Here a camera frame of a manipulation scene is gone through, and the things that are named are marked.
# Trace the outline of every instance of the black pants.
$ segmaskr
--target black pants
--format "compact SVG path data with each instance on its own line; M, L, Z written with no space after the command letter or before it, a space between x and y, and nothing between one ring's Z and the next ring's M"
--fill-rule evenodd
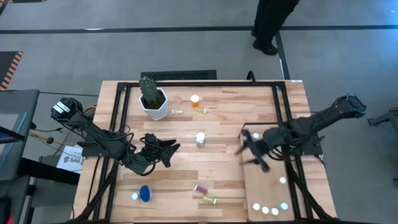
M299 0L259 0L254 31L262 43L270 43Z

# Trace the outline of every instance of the white bottle cap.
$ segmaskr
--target white bottle cap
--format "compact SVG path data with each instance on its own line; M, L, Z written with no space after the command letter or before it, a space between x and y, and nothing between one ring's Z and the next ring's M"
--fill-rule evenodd
M285 203L285 202L279 204L279 208L282 209L282 210L287 210L288 207L289 207L289 206L288 206L287 203Z
M198 133L197 134L197 142L203 142L205 140L205 133Z
M263 208L262 208L262 212L263 212L264 214L268 214L268 213L269 213L268 207L263 207Z
M281 184L286 184L286 178L285 178L285 177L279 178L279 182L280 182Z
M272 212L273 215L278 215L279 214L279 211L278 211L277 208L272 208L271 212Z
M193 103L198 103L199 102L199 96L198 95L192 95L191 96L191 101Z
M258 203L254 203L252 208L256 211L260 210L260 205Z
M133 200L137 200L137 199L138 199L138 194L137 194L137 193L132 194L132 195L131 195L131 198L132 198Z

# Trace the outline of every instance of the potted cactus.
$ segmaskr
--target potted cactus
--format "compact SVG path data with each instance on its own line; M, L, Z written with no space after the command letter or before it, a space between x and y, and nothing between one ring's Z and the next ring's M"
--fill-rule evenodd
M155 81L148 77L139 80L142 95L139 102L148 117L158 121L167 116L169 99L162 88L157 88Z

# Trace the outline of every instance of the black shoe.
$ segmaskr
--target black shoe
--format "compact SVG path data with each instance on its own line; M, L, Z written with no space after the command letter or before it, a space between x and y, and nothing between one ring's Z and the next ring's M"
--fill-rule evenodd
M257 37L257 30L253 29L250 33L253 37Z
M276 55L278 53L278 48L274 47L272 43L265 44L261 46L258 40L253 42L253 47L257 50L261 50L262 53L266 55Z

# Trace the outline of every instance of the wooden board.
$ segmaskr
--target wooden board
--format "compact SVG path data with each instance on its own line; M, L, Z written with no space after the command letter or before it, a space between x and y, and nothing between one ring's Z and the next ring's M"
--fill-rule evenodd
M104 129L109 128L116 85L117 82L103 82L101 87L94 122ZM239 166L241 157L233 156L233 152L239 147L237 136L244 122L277 121L271 88L167 87L164 90L170 100L169 110L184 110L184 114L170 114L161 121L151 120L137 100L141 94L139 89L133 88L126 124L135 133L133 144L138 148L142 147L138 139L145 133L155 133L159 139L176 138L182 146L173 156L171 168L166 169L159 164L148 177L119 167L111 221L246 221L250 205L246 201L244 172ZM303 84L287 82L287 90L293 115L309 113ZM200 96L200 106L208 108L208 114L193 110L190 103L192 94ZM195 145L195 135L199 131L206 133L206 144L201 148ZM95 158L89 158L83 164L74 204L76 214L86 205L95 161ZM95 186L100 169L98 166ZM149 203L131 199L131 194L143 184L154 189L155 197ZM193 193L195 184L207 187L209 193L218 198L218 204L206 203ZM322 185L322 189L329 192L328 185ZM331 197L325 201L333 204ZM104 217L105 204L101 205L100 218Z
M258 133L259 138L265 130L278 127L278 125L249 125L245 129L252 134ZM242 154L243 161L253 159L254 156L249 149ZM264 156L264 160L268 163L270 171L264 173L259 166L248 164L243 166L244 180L246 186L246 200L248 204L248 217L251 221L288 221L294 220L292 210L292 202L290 200L289 185L286 182L281 184L278 182L280 177L286 176L285 164L283 161L275 161L268 156ZM261 208L267 207L270 212L265 215L260 211L253 210L251 207L254 203L258 203ZM278 204L287 203L288 210L281 210ZM279 211L278 215L271 214L271 209L276 208Z

